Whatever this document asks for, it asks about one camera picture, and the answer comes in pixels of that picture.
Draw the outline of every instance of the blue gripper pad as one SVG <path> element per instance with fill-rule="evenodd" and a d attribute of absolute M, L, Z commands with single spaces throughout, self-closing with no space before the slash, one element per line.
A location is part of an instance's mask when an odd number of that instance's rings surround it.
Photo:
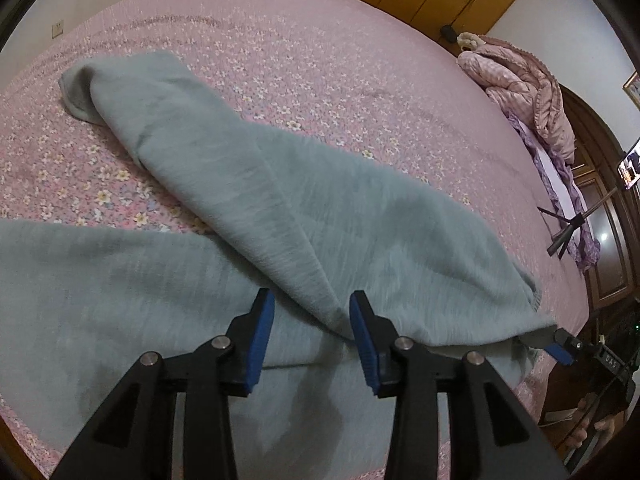
<path fill-rule="evenodd" d="M 351 330 L 358 348 L 358 356 L 360 357 L 360 365 L 364 372 L 364 378 L 373 390 L 373 394 L 380 392 L 380 376 L 378 375 L 378 353 L 373 345 L 373 340 L 367 329 L 367 324 L 360 310 L 360 305 L 355 294 L 349 298 L 349 320 L 351 321 Z"/>
<path fill-rule="evenodd" d="M 574 358 L 562 348 L 558 343 L 553 343 L 545 347 L 545 352 L 551 355 L 553 359 L 558 361 L 562 366 L 569 366 L 574 363 Z"/>
<path fill-rule="evenodd" d="M 269 336 L 271 335 L 274 312 L 275 298 L 273 297 L 273 293 L 269 291 L 264 298 L 262 311 L 255 325 L 254 336 L 251 339 L 249 351 L 246 356 L 244 387 L 249 394 L 254 390 L 254 386 L 258 384 L 260 380 L 264 355 L 267 353 L 267 345 L 269 343 Z"/>

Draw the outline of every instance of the pink quilt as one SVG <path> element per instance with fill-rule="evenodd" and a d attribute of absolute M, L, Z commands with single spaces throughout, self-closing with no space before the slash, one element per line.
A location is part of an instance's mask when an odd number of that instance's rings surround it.
<path fill-rule="evenodd" d="M 573 332 L 586 321 L 583 277 L 570 258 L 546 254 L 559 226 L 537 211 L 550 208 L 548 195 L 499 108 L 451 54 L 357 0 L 125 0 L 104 10 L 0 96 L 0 217 L 203 231 L 107 129 L 76 121 L 60 101 L 57 79 L 76 60 L 159 48 L 246 120 L 317 137 L 445 191 L 482 215 L 540 280 L 543 310 Z M 542 357 L 516 389 L 533 417 L 551 368 Z M 0 413 L 52 471 L 62 450 L 49 449 L 2 400 Z M 440 455 L 444 478 L 447 444 Z"/>

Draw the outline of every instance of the human hand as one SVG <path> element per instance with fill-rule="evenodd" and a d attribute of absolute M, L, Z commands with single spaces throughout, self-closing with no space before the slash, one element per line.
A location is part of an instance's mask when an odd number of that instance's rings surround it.
<path fill-rule="evenodd" d="M 578 403 L 578 409 L 575 411 L 572 416 L 572 423 L 575 424 L 582 418 L 584 415 L 584 410 L 595 400 L 596 394 L 587 394 L 583 397 Z M 596 422 L 593 427 L 596 431 L 602 432 L 600 435 L 600 440 L 598 441 L 598 445 L 594 451 L 599 450 L 602 446 L 604 446 L 611 437 L 613 437 L 613 433 L 616 429 L 613 415 L 608 415 L 602 420 Z M 578 449 L 582 446 L 582 443 L 587 438 L 587 428 L 589 427 L 589 423 L 591 422 L 591 417 L 588 415 L 581 422 L 580 426 L 575 428 L 574 432 L 567 437 L 566 444 L 568 447 L 572 449 Z"/>

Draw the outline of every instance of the bed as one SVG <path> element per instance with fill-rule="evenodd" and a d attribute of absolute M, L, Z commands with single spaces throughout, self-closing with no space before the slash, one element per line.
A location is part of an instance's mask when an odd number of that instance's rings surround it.
<path fill-rule="evenodd" d="M 542 310 L 559 326 L 577 333 L 586 322 L 583 275 L 570 258 L 546 254 L 559 227 L 537 210 L 550 200 L 519 136 L 451 54 L 357 0 L 125 0 L 105 9 L 0 96 L 0 217 L 203 232 L 107 129 L 73 119 L 60 100 L 57 79 L 76 60 L 157 49 L 178 55 L 245 120 L 316 137 L 443 190 L 537 277 Z M 541 356 L 516 388 L 534 418 L 552 366 Z M 50 473 L 63 450 L 38 439 L 29 413 L 0 400 L 0 414 Z M 446 456 L 444 443 L 443 476 Z"/>

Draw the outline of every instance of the black cable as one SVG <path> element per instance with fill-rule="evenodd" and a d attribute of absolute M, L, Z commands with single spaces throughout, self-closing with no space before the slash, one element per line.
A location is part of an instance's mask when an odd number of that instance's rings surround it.
<path fill-rule="evenodd" d="M 578 427 L 582 424 L 583 420 L 587 417 L 587 415 L 589 415 L 589 412 L 591 411 L 591 409 L 596 405 L 596 403 L 600 402 L 600 400 L 602 399 L 604 394 L 607 393 L 607 390 L 613 385 L 614 382 L 616 382 L 620 378 L 620 375 L 622 375 L 622 373 L 629 367 L 629 365 L 636 361 L 636 357 L 638 356 L 638 352 L 640 352 L 640 346 L 638 346 L 638 348 L 636 348 L 636 351 L 631 356 L 631 358 L 628 359 L 628 361 L 625 363 L 625 365 L 622 368 L 620 368 L 618 373 L 613 376 L 612 380 L 610 380 L 609 383 L 602 389 L 602 391 L 593 400 L 593 402 L 587 408 L 585 408 L 584 415 L 580 417 L 580 420 L 578 420 L 578 422 L 575 423 L 575 425 L 571 428 L 569 433 L 567 433 L 565 435 L 564 439 L 562 439 L 560 441 L 560 443 L 555 446 L 555 448 L 554 448 L 555 450 L 558 450 L 559 447 L 562 446 L 562 444 L 564 444 L 566 442 L 566 440 L 570 436 L 572 436 L 574 431 L 578 429 Z"/>

